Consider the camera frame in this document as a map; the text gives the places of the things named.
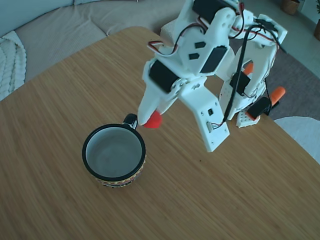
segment mug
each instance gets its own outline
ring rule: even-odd
[[[146,145],[136,131],[138,118],[129,114],[123,124],[107,124],[86,138],[82,160],[104,186],[122,188],[137,179],[146,161]]]

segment sofa cushion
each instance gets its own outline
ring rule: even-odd
[[[68,6],[48,12],[18,28],[26,50],[25,81],[55,63],[106,37],[76,7]]]
[[[0,0],[0,37],[74,0]]]
[[[176,19],[185,0],[96,1],[77,5],[107,35],[138,26],[159,34],[166,23]]]
[[[97,1],[110,1],[110,0],[74,0],[74,5],[87,4],[91,2],[97,2]]]

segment bamboo table surface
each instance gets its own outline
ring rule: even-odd
[[[100,185],[82,145],[136,113],[159,36],[140,27],[59,62],[0,102],[0,232],[4,240],[320,239],[320,166],[269,117],[207,153],[176,102],[159,129],[138,128],[146,165],[133,184]],[[221,81],[207,87],[219,92]]]

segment white bracket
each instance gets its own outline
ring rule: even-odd
[[[208,152],[213,152],[229,135],[218,98],[205,86],[207,77],[201,77],[182,87],[178,98],[193,112]]]

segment wire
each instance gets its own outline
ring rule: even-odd
[[[251,41],[251,40],[255,39],[258,36],[258,33],[261,32],[262,29],[263,28],[261,27],[260,30],[256,31],[254,37],[248,39],[248,41]]]
[[[235,31],[240,31],[238,28],[236,28],[236,27],[234,27],[234,26],[232,27],[232,29],[235,30]],[[255,33],[257,33],[257,32],[256,32],[256,31],[249,31],[249,33],[255,34]],[[259,33],[259,32],[258,32],[257,35],[259,35],[260,37],[263,37],[264,39],[267,39],[268,41],[275,42],[274,39],[269,38],[269,37],[263,35],[262,33]]]
[[[245,53],[246,53],[246,48],[247,48],[247,41],[248,41],[248,38],[249,38],[250,31],[252,29],[254,29],[254,28],[257,28],[257,27],[260,28],[261,25],[252,25],[252,26],[250,26],[247,29],[247,31],[246,31],[246,33],[244,35],[242,49],[241,49],[241,53],[240,53],[240,58],[239,58],[239,62],[238,62],[237,70],[236,70],[236,75],[238,77],[237,77],[237,80],[235,82],[235,85],[233,86],[229,103],[226,106],[226,110],[225,110],[225,113],[224,113],[224,117],[223,117],[222,123],[225,123],[227,121],[228,116],[229,116],[230,111],[231,111],[231,107],[232,107],[232,105],[234,103],[234,100],[235,100],[235,96],[236,96],[236,93],[237,93],[237,89],[238,89],[238,85],[239,85],[239,81],[240,81],[240,76],[241,76],[240,73],[241,73],[241,70],[242,70],[243,63],[244,63],[244,58],[245,58]]]
[[[271,109],[272,109],[272,101],[271,101],[269,90],[268,90],[267,78],[264,79],[264,83],[265,83],[266,94],[268,95],[268,99],[270,101],[269,110],[268,110],[268,112],[266,114],[267,116],[269,116],[269,114],[271,112]]]
[[[218,124],[218,123],[211,123],[212,129],[213,129],[213,130],[216,130],[216,129],[222,127],[223,124],[224,124],[223,122],[220,123],[220,124]]]
[[[194,27],[200,27],[204,30],[204,32],[206,32],[206,29],[199,23],[191,23],[189,24],[188,26],[186,26],[179,34],[174,46],[173,46],[173,49],[172,49],[172,52],[169,53],[169,54],[163,54],[162,52],[160,52],[155,46],[156,45],[164,45],[164,42],[163,41],[150,41],[148,42],[147,44],[147,47],[149,49],[151,49],[153,52],[155,52],[156,54],[160,55],[160,56],[163,56],[163,57],[170,57],[170,56],[173,56],[177,50],[178,50],[178,42],[180,40],[180,38],[182,37],[182,35],[186,32],[186,30],[190,29],[190,28],[194,28]]]
[[[269,32],[269,33],[272,35],[274,41],[276,42],[276,44],[278,45],[278,47],[281,49],[281,51],[284,52],[285,54],[287,54],[288,52],[282,47],[281,43],[279,42],[279,40],[278,40],[278,38],[276,37],[276,35],[274,34],[274,32],[271,31],[271,30],[269,30],[269,29],[266,29],[266,28],[264,28],[264,30],[266,30],[267,32]]]
[[[245,29],[245,16],[244,16],[245,4],[243,2],[240,2],[238,6],[240,10],[240,15],[242,17],[242,27],[241,27],[241,30],[235,36],[230,37],[230,39],[235,39],[240,34],[242,34]]]

